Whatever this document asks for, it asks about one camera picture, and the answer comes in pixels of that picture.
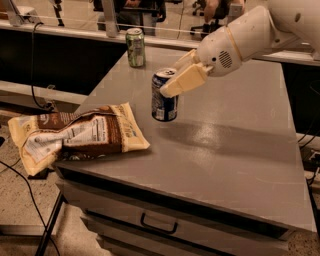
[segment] table surface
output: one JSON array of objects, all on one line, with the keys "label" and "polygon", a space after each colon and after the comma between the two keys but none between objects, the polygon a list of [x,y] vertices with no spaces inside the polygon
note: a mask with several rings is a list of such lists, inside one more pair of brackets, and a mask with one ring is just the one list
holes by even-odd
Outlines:
[{"label": "table surface", "polygon": [[185,52],[127,55],[77,112],[129,102],[149,149],[57,166],[252,219],[316,232],[281,65],[251,60],[179,97],[178,117],[151,116],[151,77]]}]

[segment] aluminum can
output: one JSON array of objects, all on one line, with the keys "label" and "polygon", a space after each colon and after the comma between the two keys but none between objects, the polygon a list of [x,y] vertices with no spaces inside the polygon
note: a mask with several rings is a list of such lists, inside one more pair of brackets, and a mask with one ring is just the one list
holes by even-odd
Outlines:
[{"label": "aluminum can", "polygon": [[144,35],[140,28],[130,28],[126,33],[128,61],[131,67],[141,67],[146,62]]},{"label": "aluminum can", "polygon": [[177,117],[178,98],[166,98],[160,88],[177,72],[174,68],[162,68],[152,76],[152,116],[158,121],[168,122]]}]

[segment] drawer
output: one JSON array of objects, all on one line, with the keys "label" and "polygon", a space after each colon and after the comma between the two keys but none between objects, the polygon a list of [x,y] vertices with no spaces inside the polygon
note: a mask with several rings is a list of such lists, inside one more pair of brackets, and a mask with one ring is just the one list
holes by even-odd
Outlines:
[{"label": "drawer", "polygon": [[85,215],[81,217],[86,227],[99,235],[104,237],[111,237],[117,241],[124,242],[157,254],[166,256],[217,256],[218,254],[199,248],[195,244],[187,243],[185,241],[178,241],[177,239],[170,239],[170,237],[161,236],[148,230],[143,230],[133,225],[126,225],[111,219],[101,218],[97,216]]},{"label": "drawer", "polygon": [[106,249],[117,256],[164,256],[162,254],[157,254],[150,252],[149,250],[138,248],[137,246],[132,246],[130,244],[117,241],[110,237],[99,235],[96,240],[101,248]]},{"label": "drawer", "polygon": [[234,255],[283,255],[288,244],[246,230],[217,223],[184,212],[168,209],[94,188],[77,182],[57,183],[66,200],[87,213],[129,223],[220,252]]}]

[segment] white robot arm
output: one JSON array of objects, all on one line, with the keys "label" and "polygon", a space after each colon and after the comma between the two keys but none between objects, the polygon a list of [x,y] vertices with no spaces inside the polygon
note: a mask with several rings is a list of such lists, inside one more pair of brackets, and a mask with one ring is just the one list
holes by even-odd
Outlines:
[{"label": "white robot arm", "polygon": [[178,70],[162,88],[165,97],[194,89],[207,76],[224,76],[252,59],[303,40],[320,52],[319,0],[268,0],[205,37],[174,67]]}]

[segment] chocolate snack bag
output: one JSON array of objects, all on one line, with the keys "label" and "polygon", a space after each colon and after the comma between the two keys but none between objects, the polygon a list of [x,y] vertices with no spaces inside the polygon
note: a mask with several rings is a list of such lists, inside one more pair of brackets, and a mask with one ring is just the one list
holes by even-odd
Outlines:
[{"label": "chocolate snack bag", "polygon": [[56,160],[94,159],[150,146],[128,103],[83,114],[14,117],[8,125],[29,175],[36,175]]}]

